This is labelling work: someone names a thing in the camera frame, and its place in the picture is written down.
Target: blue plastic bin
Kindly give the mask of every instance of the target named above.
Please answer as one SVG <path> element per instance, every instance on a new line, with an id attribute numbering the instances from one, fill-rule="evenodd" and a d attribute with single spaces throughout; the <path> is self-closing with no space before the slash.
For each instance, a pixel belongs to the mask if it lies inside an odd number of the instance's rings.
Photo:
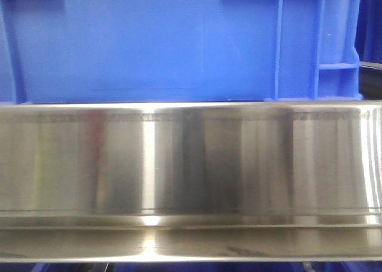
<path id="1" fill-rule="evenodd" d="M 359 0 L 0 0 L 0 102 L 358 99 Z"/>
<path id="2" fill-rule="evenodd" d="M 300 263 L 207 262 L 116 264 L 114 272 L 304 272 Z"/>
<path id="3" fill-rule="evenodd" d="M 382 63 L 382 0 L 361 0 L 356 48 L 362 61 Z"/>
<path id="4" fill-rule="evenodd" d="M 0 272 L 76 272 L 79 264 L 0 264 Z"/>

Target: blue container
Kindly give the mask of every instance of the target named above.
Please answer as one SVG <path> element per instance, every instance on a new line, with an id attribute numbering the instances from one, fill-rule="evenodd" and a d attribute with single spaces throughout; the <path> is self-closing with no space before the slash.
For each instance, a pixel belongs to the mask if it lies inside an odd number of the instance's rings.
<path id="1" fill-rule="evenodd" d="M 0 102 L 358 99 L 359 0 L 0 0 Z"/>
<path id="2" fill-rule="evenodd" d="M 356 48 L 362 61 L 382 63 L 382 0 L 361 0 Z"/>
<path id="3" fill-rule="evenodd" d="M 344 262 L 344 272 L 382 272 L 382 262 Z"/>
<path id="4" fill-rule="evenodd" d="M 79 264 L 0 264 L 0 272 L 76 272 Z"/>
<path id="5" fill-rule="evenodd" d="M 200 262 L 116 264 L 113 272 L 304 272 L 300 263 Z"/>

